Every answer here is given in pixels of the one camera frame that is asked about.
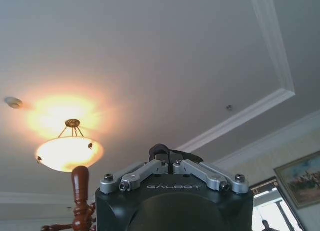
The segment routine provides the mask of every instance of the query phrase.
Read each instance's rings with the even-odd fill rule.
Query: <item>smoke detector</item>
[[[9,107],[13,109],[21,109],[23,106],[23,103],[20,99],[17,99],[15,97],[7,97],[4,100]]]

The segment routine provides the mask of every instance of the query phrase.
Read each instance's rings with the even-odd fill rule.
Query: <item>glass lamp shade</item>
[[[61,172],[78,166],[90,167],[104,155],[100,143],[86,137],[61,137],[41,145],[35,158],[43,165]]]

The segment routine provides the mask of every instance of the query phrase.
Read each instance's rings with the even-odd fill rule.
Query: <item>logo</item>
[[[149,185],[146,188],[150,190],[191,190],[191,189],[199,189],[201,185],[174,185],[174,186],[163,186],[163,185]]]

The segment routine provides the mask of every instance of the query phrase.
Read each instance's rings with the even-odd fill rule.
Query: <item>pendant light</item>
[[[58,138],[38,148],[35,153],[38,163],[56,171],[72,172],[78,166],[90,167],[100,160],[104,148],[97,141],[84,137],[79,125],[77,119],[67,120]],[[72,129],[72,136],[62,137],[66,129]]]

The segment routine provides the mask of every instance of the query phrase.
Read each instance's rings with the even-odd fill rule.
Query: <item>framed painting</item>
[[[320,151],[274,171],[298,209],[320,203]]]

